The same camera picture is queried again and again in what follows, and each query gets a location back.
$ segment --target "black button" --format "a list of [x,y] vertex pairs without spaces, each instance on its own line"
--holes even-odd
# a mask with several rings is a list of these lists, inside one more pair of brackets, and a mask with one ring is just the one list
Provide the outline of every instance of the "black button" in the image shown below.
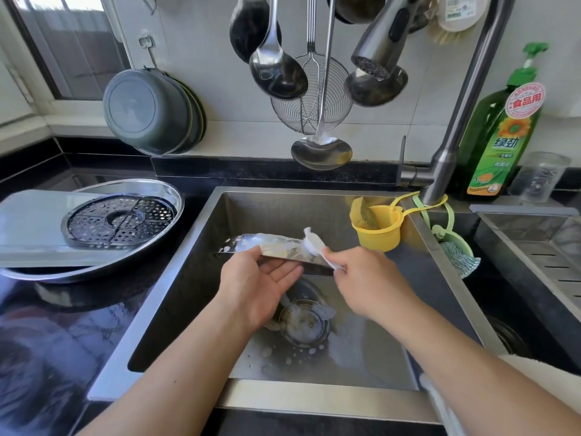
[[403,32],[405,32],[405,28],[409,21],[410,11],[405,7],[400,9],[396,14],[396,17],[393,19],[392,26],[389,28],[389,39],[394,43],[397,43],[402,38]]

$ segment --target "sink rim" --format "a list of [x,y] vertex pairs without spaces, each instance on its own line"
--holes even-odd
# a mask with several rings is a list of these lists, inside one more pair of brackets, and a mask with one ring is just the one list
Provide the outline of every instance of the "sink rim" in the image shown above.
[[[147,296],[135,319],[121,338],[113,354],[99,373],[93,386],[91,386],[87,395],[89,400],[114,401],[141,377],[142,373],[129,371],[129,360],[143,338],[157,309],[169,292],[181,267],[187,260],[191,249],[214,211],[214,207],[220,201],[222,194],[236,192],[279,195],[363,195],[369,197],[398,197],[405,194],[405,192],[358,192],[355,190],[216,187],[170,263]],[[403,202],[403,206],[409,207],[410,202]],[[497,355],[506,354],[506,350],[494,329],[487,322],[484,313],[469,293],[468,288],[462,283],[456,270],[431,234],[424,220],[417,213],[411,214],[410,218],[484,347]],[[385,388],[230,378],[216,406],[287,413],[413,421],[429,424],[440,423],[429,397],[424,391]]]

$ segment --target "window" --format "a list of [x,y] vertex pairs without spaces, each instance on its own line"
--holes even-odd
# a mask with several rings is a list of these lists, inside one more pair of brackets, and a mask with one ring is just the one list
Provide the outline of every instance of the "window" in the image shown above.
[[6,0],[56,99],[98,100],[130,67],[101,0]]

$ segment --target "barcode sticker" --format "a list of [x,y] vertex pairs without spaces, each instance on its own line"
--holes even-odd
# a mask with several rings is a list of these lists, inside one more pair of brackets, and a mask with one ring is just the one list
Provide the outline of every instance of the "barcode sticker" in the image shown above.
[[476,0],[446,0],[446,21],[465,20],[476,15]]

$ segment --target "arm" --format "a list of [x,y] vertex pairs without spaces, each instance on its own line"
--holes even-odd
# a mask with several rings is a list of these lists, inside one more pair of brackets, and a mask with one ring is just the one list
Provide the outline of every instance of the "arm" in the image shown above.
[[471,435],[578,435],[581,416],[422,302],[384,254],[326,251],[349,306],[380,324],[429,375]]
[[214,299],[80,434],[200,434],[250,337],[272,318],[282,294],[303,271],[283,260],[259,268],[260,254],[256,246],[232,256]]

